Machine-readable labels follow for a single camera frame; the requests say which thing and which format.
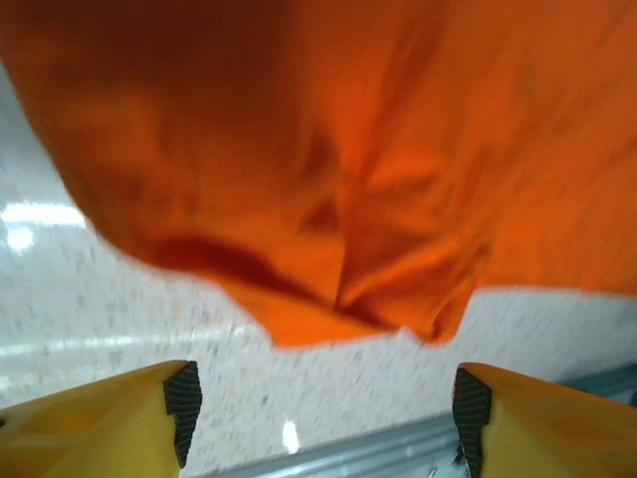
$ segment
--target orange shirt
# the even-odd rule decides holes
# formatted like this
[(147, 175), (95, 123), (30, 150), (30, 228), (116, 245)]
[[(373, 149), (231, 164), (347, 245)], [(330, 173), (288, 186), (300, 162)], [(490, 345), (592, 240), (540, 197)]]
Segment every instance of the orange shirt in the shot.
[(637, 291), (636, 6), (0, 0), (0, 54), (121, 250), (278, 345), (443, 343), (478, 287)]

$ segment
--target orange fabric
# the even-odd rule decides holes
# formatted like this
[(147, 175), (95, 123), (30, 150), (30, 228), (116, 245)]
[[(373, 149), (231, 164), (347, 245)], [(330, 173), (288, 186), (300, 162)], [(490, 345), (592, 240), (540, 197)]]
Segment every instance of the orange fabric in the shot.
[(443, 343), (477, 287), (637, 291), (635, 6), (0, 0), (0, 53), (115, 246), (279, 345)]

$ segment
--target speckled floor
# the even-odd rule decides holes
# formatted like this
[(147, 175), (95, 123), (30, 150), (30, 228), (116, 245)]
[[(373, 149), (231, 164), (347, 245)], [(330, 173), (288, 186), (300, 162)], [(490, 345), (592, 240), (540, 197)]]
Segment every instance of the speckled floor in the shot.
[(637, 359), (637, 302), (523, 290), (477, 295), (443, 348), (404, 332), (274, 351), (214, 285), (133, 263), (96, 236), (2, 71), (0, 219), (0, 406), (196, 359), (204, 403), (184, 476), (439, 413), (460, 361), (558, 379)]

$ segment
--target black textured pad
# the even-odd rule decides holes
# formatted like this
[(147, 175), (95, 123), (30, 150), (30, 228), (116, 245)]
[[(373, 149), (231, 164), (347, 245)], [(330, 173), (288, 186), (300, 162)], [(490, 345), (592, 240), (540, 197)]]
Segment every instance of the black textured pad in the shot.
[(482, 427), (489, 423), (491, 389), (459, 367), (456, 370), (452, 409), (471, 478), (479, 478), (484, 459), (481, 433)]
[(184, 368), (163, 383), (166, 411), (175, 420), (175, 452), (179, 467), (186, 466), (192, 434), (201, 409), (201, 386), (197, 362), (190, 361)]

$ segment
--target yellow plastic object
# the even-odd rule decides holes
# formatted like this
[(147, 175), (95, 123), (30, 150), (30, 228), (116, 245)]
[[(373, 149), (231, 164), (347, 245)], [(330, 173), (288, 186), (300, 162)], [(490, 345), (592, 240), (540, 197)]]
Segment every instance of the yellow plastic object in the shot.
[[(175, 380), (186, 406), (173, 416)], [(196, 363), (176, 360), (5, 408), (0, 477), (177, 477), (200, 404)]]
[(472, 478), (637, 477), (637, 409), (481, 363), (456, 375)]

